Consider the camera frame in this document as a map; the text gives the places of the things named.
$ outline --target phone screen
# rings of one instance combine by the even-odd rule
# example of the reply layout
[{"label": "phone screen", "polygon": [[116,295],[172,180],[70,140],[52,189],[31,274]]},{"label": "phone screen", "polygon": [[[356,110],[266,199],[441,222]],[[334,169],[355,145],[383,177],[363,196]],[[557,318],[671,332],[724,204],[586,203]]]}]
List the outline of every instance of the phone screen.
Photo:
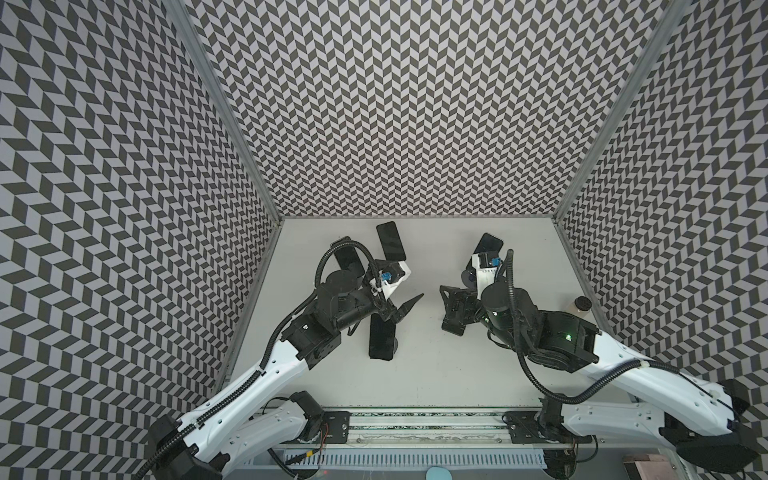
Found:
[{"label": "phone screen", "polygon": [[[331,247],[345,240],[350,240],[350,238],[344,237],[341,240],[337,240],[331,243]],[[339,268],[341,270],[348,270],[354,273],[355,276],[358,278],[366,274],[366,269],[362,267],[362,263],[360,262],[360,257],[358,256],[357,250],[355,249],[355,247],[344,247],[344,248],[338,249],[336,252],[333,253],[333,256],[335,256],[336,261],[339,262]]]},{"label": "phone screen", "polygon": [[402,262],[406,259],[406,251],[402,248],[400,234],[397,232],[395,222],[376,225],[376,231],[379,232],[379,240],[381,240],[384,249],[384,258],[391,262]]},{"label": "phone screen", "polygon": [[[502,247],[504,246],[504,241],[501,239],[498,239],[491,235],[490,233],[484,233],[482,234],[482,238],[478,242],[478,246],[475,247],[474,253],[483,253],[483,252],[500,252],[502,251]],[[469,263],[467,263],[467,270],[474,271],[472,268],[472,258],[469,258]]]}]

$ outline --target ventilation grille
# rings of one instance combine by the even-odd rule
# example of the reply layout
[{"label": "ventilation grille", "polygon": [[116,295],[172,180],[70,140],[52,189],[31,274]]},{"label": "ventilation grille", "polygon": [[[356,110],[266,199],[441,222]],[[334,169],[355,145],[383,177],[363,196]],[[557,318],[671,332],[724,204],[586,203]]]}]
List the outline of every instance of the ventilation grille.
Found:
[{"label": "ventilation grille", "polygon": [[[301,455],[306,450],[290,449],[283,453],[285,460]],[[540,449],[365,449],[336,450],[305,458],[291,468],[318,468],[334,470],[426,470],[429,467],[470,468],[547,468]]]}]

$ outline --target white table surface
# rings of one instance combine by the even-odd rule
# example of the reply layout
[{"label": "white table surface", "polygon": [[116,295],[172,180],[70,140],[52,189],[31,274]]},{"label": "white table surface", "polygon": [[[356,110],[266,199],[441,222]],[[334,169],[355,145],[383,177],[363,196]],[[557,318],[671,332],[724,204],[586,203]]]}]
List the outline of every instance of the white table surface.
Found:
[{"label": "white table surface", "polygon": [[[235,363],[233,378],[259,362],[277,323],[312,291],[315,269],[330,244],[350,236],[383,259],[376,225],[387,219],[286,220],[266,272],[256,308]],[[281,392],[307,390],[326,407],[538,406],[541,393],[525,378],[517,357],[486,338],[485,327],[467,326],[464,336],[443,331],[440,285],[463,288],[461,271],[484,232],[515,249],[515,286],[525,288],[540,310],[563,310],[582,294],[549,218],[396,219],[412,275],[392,301],[424,293],[397,326],[399,348],[390,361],[368,357],[369,321],[305,376]],[[332,258],[327,275],[338,268]],[[594,322],[591,313],[587,317]],[[574,395],[592,383],[578,374],[529,363],[549,389]],[[608,386],[594,401],[628,402]]]}]

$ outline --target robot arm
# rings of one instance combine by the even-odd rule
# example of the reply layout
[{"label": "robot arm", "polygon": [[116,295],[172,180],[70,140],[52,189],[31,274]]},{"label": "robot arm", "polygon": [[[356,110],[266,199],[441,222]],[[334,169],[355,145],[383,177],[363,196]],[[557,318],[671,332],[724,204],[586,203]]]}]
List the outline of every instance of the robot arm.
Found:
[{"label": "robot arm", "polygon": [[[319,283],[330,255],[349,246],[359,248],[369,259],[362,282],[347,270],[337,270]],[[410,273],[405,262],[373,260],[357,242],[335,244],[318,266],[315,293],[305,301],[303,313],[281,323],[290,321],[280,340],[267,349],[267,358],[176,422],[167,415],[158,419],[149,428],[147,464],[134,479],[143,477],[151,468],[160,480],[218,480],[235,466],[281,442],[314,441],[319,436],[323,410],[306,392],[294,394],[269,415],[254,414],[328,356],[341,343],[341,332],[346,327],[372,313],[385,321],[402,320],[420,296],[400,308],[394,306],[390,296]],[[279,330],[274,333],[275,339]]]},{"label": "robot arm", "polygon": [[[521,350],[521,368],[546,397],[538,422],[542,438],[563,442],[589,435],[642,437],[673,446],[687,461],[721,473],[739,472],[757,457],[756,436],[740,421],[749,407],[743,385],[686,375],[622,345],[577,316],[540,311],[525,290],[511,286],[511,295],[508,279],[500,275],[501,268],[507,269],[511,282],[511,255],[491,276],[501,263],[492,258],[497,255],[473,255],[477,288],[440,287],[443,329],[462,335],[466,325],[481,323],[508,348]],[[516,309],[511,307],[513,297]],[[578,372],[595,384],[576,397],[549,392],[528,369],[526,359]],[[642,401],[587,402],[609,382]]]}]

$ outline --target small bottle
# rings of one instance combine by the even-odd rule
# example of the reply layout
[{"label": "small bottle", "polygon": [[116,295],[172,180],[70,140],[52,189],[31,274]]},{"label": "small bottle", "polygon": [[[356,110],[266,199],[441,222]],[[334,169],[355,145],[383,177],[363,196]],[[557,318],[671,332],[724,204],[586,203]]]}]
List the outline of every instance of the small bottle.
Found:
[{"label": "small bottle", "polygon": [[586,296],[579,296],[565,311],[571,315],[576,315],[579,318],[584,318],[591,308],[592,300],[588,299]]}]

